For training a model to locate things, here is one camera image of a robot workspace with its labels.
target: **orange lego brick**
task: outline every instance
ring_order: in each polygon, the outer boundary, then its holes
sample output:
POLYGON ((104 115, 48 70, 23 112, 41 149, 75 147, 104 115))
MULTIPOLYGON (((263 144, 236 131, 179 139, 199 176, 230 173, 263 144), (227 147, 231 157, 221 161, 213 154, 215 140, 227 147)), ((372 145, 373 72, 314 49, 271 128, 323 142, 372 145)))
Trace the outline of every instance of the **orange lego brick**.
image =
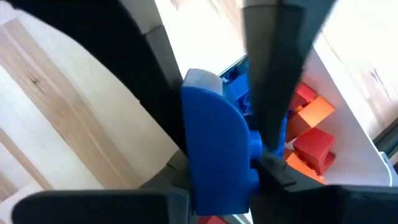
POLYGON ((322 177, 318 176, 313 169, 309 168, 309 166, 307 166, 293 151, 285 149, 284 161, 286 161, 289 166, 297 171, 300 171, 307 177, 311 177, 321 184, 326 184, 322 177))
POLYGON ((308 162, 308 165, 315 169, 317 174, 324 174, 335 160, 335 155, 330 148, 335 138, 318 128, 312 128, 299 136, 293 142, 293 147, 300 158, 308 162))
POLYGON ((306 84, 300 82, 294 91, 294 95, 292 97, 292 101, 289 105, 289 110, 294 110, 298 106, 302 106, 306 103, 309 103, 315 99, 317 93, 311 89, 306 84))
POLYGON ((324 97, 318 96, 288 120, 285 141, 290 142, 315 127, 334 110, 334 107, 324 97))

